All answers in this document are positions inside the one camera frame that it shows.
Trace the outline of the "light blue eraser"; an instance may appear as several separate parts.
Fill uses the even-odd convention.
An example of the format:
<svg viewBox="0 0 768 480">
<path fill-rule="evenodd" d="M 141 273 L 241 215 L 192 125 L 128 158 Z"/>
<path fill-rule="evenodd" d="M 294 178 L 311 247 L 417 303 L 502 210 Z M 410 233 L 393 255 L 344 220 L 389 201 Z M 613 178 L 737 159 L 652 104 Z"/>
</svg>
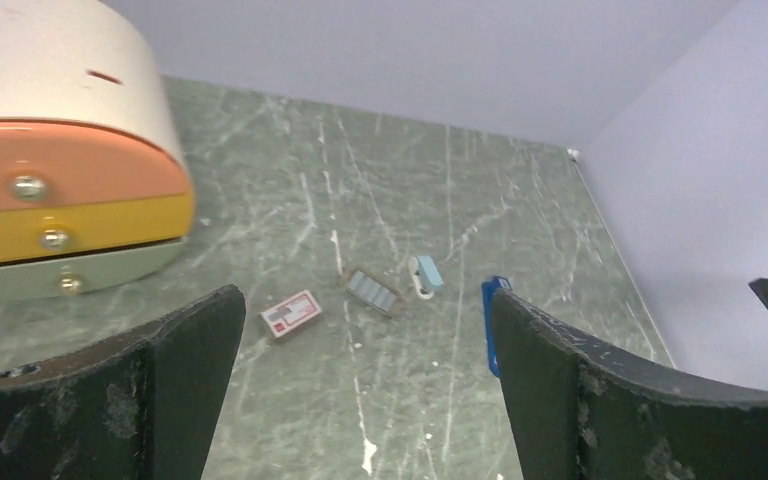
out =
<svg viewBox="0 0 768 480">
<path fill-rule="evenodd" d="M 443 288 L 442 276 L 430 256 L 412 256 L 408 262 L 408 268 L 414 292 L 419 299 L 430 300 Z"/>
</svg>

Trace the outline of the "red white staple box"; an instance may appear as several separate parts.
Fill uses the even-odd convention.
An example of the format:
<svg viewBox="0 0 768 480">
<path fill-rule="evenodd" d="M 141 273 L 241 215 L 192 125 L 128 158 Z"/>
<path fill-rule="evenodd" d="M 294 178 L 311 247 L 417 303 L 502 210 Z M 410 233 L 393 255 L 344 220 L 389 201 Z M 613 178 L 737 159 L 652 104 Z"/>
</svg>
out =
<svg viewBox="0 0 768 480">
<path fill-rule="evenodd" d="M 302 290 L 262 311 L 260 318 L 276 340 L 282 339 L 323 312 L 310 290 Z"/>
</svg>

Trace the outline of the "blue stapler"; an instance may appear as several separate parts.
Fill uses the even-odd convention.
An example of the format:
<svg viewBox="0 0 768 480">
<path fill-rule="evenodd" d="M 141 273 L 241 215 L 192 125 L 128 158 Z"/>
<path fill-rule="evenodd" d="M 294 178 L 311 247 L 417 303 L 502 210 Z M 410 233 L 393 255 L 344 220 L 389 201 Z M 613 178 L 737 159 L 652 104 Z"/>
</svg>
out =
<svg viewBox="0 0 768 480">
<path fill-rule="evenodd" d="M 487 362 L 490 372 L 496 378 L 500 377 L 500 372 L 496 360 L 496 350 L 493 337 L 492 300 L 496 291 L 500 289 L 512 289 L 510 281 L 506 277 L 494 275 L 481 283 Z"/>
</svg>

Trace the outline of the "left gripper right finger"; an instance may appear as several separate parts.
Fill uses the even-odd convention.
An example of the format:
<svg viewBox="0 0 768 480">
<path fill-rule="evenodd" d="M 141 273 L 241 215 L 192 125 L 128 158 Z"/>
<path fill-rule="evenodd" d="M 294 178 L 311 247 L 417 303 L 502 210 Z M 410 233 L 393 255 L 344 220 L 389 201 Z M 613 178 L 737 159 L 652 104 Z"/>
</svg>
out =
<svg viewBox="0 0 768 480">
<path fill-rule="evenodd" d="M 492 300 L 527 479 L 768 479 L 768 391 L 652 362 L 511 291 Z"/>
</svg>

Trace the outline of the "beige drawer cabinet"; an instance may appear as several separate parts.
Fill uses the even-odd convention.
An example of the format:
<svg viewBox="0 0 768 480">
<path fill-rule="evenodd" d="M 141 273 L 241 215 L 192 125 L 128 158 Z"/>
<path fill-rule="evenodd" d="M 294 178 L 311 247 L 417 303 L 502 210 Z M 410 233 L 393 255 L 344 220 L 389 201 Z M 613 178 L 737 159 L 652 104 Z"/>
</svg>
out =
<svg viewBox="0 0 768 480">
<path fill-rule="evenodd" d="M 0 1 L 0 300 L 151 274 L 181 252 L 194 214 L 139 31 L 99 1 Z"/>
</svg>

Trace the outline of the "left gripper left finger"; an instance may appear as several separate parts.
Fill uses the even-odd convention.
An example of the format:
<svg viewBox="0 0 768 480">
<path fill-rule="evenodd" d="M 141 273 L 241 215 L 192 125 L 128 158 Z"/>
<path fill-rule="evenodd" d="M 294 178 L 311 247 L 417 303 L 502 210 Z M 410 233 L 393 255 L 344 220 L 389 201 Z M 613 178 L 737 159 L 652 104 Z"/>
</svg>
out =
<svg viewBox="0 0 768 480">
<path fill-rule="evenodd" d="M 238 355 L 223 286 L 157 320 L 0 373 L 0 479 L 198 479 Z"/>
</svg>

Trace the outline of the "staple tray with staples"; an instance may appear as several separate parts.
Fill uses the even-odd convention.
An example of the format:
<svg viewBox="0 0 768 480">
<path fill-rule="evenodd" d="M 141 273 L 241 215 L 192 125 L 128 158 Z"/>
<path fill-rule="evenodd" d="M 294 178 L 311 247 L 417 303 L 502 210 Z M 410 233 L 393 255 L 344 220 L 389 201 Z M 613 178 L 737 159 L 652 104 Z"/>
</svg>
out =
<svg viewBox="0 0 768 480">
<path fill-rule="evenodd" d="M 383 277 L 354 266 L 340 276 L 341 287 L 353 297 L 387 317 L 398 315 L 406 305 L 404 296 Z"/>
</svg>

